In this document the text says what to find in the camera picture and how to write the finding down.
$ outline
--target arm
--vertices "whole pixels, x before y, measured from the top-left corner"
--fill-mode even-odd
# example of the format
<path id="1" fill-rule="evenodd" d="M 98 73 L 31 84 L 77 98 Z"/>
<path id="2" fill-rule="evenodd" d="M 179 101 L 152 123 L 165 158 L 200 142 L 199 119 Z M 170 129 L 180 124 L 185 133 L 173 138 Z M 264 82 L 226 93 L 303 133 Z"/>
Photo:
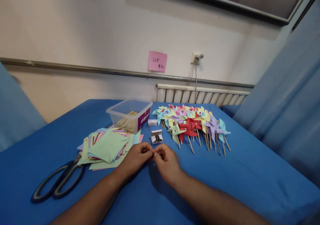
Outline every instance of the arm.
<path id="1" fill-rule="evenodd" d="M 154 160 L 163 179 L 207 224 L 268 224 L 234 197 L 184 173 L 176 153 L 166 144 L 154 150 Z"/>
<path id="2" fill-rule="evenodd" d="M 149 143 L 134 145 L 116 170 L 102 179 L 51 224 L 100 224 L 126 181 L 152 156 L 152 147 Z"/>

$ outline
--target power outlet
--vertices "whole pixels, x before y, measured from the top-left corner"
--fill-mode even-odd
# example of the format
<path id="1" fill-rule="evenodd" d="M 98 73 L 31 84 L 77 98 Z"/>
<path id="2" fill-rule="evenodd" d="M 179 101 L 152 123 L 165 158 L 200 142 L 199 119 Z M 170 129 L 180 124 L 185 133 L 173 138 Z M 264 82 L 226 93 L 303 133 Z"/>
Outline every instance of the power outlet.
<path id="1" fill-rule="evenodd" d="M 192 57 L 191 57 L 191 63 L 192 65 L 199 65 L 200 64 L 200 60 L 204 57 L 203 54 L 201 53 L 192 53 Z"/>

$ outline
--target clear plastic container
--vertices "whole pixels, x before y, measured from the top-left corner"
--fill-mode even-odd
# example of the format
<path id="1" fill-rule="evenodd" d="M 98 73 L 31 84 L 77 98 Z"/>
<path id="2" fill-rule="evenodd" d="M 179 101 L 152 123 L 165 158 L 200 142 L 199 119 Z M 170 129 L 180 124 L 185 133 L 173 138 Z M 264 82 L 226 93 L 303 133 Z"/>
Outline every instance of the clear plastic container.
<path id="1" fill-rule="evenodd" d="M 150 117 L 153 102 L 143 100 L 124 100 L 106 110 L 115 127 L 137 134 Z"/>

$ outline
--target radiator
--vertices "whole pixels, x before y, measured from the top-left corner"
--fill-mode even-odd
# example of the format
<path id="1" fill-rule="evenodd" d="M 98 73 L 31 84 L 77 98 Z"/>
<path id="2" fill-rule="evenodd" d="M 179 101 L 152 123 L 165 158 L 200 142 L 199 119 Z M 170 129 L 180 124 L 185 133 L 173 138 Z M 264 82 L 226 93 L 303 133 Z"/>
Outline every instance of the radiator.
<path id="1" fill-rule="evenodd" d="M 195 103 L 195 87 L 193 86 L 166 84 L 157 84 L 156 86 L 158 88 L 158 102 Z M 249 91 L 197 87 L 196 103 L 211 103 L 217 107 L 241 105 L 249 94 Z"/>

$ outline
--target scissors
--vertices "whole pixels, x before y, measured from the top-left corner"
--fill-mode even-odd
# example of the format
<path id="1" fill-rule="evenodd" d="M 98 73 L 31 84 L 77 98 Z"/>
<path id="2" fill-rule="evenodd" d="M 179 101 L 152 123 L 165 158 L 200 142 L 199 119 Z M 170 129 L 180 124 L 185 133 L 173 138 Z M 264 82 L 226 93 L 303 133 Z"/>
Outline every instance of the scissors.
<path id="1" fill-rule="evenodd" d="M 57 170 L 55 170 L 51 175 L 49 175 L 40 185 L 37 187 L 37 189 L 34 191 L 32 197 L 31 197 L 31 202 L 32 203 L 41 203 L 45 200 L 47 200 L 49 197 L 53 197 L 54 199 L 59 199 L 67 196 L 79 183 L 81 180 L 83 173 L 84 173 L 84 168 L 85 166 L 83 164 L 77 165 L 78 161 L 81 159 L 81 155 L 78 154 L 75 160 L 68 162 L 67 164 L 59 167 Z M 66 182 L 69 180 L 73 172 L 77 169 L 81 168 L 80 175 L 78 176 L 77 180 L 65 191 L 60 192 L 62 187 L 66 184 Z M 52 188 L 50 189 L 49 192 L 47 192 L 43 196 L 39 196 L 41 190 L 43 187 L 47 184 L 47 182 L 55 176 L 58 172 L 64 170 L 64 172 L 60 175 L 60 177 L 57 179 L 57 181 L 54 183 Z"/>

